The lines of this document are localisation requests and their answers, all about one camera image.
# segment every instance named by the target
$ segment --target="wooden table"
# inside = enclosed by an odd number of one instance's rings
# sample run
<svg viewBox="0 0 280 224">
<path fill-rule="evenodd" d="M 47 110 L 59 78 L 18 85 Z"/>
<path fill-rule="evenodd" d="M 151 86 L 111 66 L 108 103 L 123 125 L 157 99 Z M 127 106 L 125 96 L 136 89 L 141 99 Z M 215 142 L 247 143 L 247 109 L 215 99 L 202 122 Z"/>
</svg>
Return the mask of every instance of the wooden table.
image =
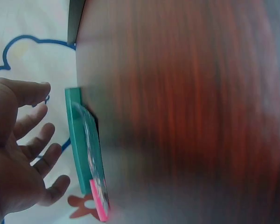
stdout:
<svg viewBox="0 0 280 224">
<path fill-rule="evenodd" d="M 77 74 L 109 223 L 280 223 L 280 0 L 88 0 Z"/>
</svg>

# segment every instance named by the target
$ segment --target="white fabric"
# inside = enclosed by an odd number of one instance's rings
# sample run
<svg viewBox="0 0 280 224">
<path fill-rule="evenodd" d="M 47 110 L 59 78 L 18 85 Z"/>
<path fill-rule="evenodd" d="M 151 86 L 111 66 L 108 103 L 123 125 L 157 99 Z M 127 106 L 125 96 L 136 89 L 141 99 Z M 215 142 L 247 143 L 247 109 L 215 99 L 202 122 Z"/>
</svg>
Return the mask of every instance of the white fabric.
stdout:
<svg viewBox="0 0 280 224">
<path fill-rule="evenodd" d="M 0 0 L 0 66 L 6 45 L 19 35 L 32 35 L 38 39 L 67 40 L 69 0 Z M 7 53 L 11 70 L 0 70 L 0 77 L 10 79 L 50 82 L 52 91 L 47 102 L 49 111 L 44 121 L 20 141 L 27 142 L 35 136 L 41 126 L 52 122 L 56 133 L 52 142 L 63 144 L 69 137 L 64 89 L 75 87 L 75 51 L 58 44 L 37 44 L 30 39 L 15 42 Z M 31 106 L 20 109 L 19 117 L 32 110 Z M 81 196 L 71 146 L 62 154 L 52 172 L 45 178 L 50 186 L 62 174 L 69 175 L 71 184 L 65 196 L 51 207 L 34 206 L 23 212 L 10 214 L 6 224 L 95 224 L 99 223 L 91 214 L 69 219 L 77 209 L 71 207 L 69 195 Z"/>
</svg>

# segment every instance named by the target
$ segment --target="orange flower print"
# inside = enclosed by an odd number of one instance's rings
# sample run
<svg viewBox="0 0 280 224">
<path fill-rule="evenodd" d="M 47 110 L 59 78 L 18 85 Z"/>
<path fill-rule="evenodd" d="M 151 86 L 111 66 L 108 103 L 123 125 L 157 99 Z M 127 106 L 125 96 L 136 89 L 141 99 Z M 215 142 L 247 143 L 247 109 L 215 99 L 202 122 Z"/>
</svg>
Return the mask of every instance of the orange flower print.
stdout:
<svg viewBox="0 0 280 224">
<path fill-rule="evenodd" d="M 93 200 L 92 195 L 85 195 L 84 198 L 73 195 L 69 196 L 67 199 L 69 205 L 72 207 L 77 207 L 77 210 L 73 214 L 71 214 L 70 218 L 80 218 L 92 214 L 99 221 L 97 210 L 85 207 L 85 202 L 89 200 Z"/>
</svg>

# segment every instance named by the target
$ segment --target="hand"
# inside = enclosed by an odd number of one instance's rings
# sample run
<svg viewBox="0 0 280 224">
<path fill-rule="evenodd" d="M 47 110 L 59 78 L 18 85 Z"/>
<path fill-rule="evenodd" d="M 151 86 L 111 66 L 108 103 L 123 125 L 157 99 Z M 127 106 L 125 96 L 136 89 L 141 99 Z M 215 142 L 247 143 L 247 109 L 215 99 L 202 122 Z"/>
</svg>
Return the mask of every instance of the hand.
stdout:
<svg viewBox="0 0 280 224">
<path fill-rule="evenodd" d="M 42 102 L 50 92 L 50 85 L 11 81 L 0 78 L 0 211 L 8 213 L 25 210 L 36 203 L 50 206 L 60 199 L 70 184 L 68 176 L 60 176 L 52 187 L 46 189 L 43 178 L 53 168 L 61 155 L 58 144 L 49 146 L 47 152 L 31 166 L 46 147 L 55 131 L 51 123 L 45 124 L 39 135 L 25 146 L 17 140 L 24 137 L 46 115 L 47 106 L 39 105 L 36 112 L 16 121 L 18 108 Z"/>
</svg>

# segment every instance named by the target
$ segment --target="pink object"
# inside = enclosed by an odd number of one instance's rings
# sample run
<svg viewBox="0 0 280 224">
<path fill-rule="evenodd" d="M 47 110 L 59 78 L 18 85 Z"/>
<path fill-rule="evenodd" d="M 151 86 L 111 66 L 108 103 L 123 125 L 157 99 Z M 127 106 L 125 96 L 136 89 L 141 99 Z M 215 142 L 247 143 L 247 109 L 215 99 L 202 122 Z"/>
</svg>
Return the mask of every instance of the pink object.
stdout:
<svg viewBox="0 0 280 224">
<path fill-rule="evenodd" d="M 104 207 L 103 207 L 103 203 L 101 202 L 101 199 L 98 196 L 98 190 L 95 186 L 95 182 L 94 180 L 90 180 L 90 187 L 91 187 L 91 192 L 92 192 L 92 196 L 93 196 L 93 200 L 95 203 L 95 206 L 97 207 L 97 211 L 98 211 L 98 217 L 99 220 L 101 222 L 107 222 L 108 221 L 108 217 L 105 213 Z"/>
</svg>

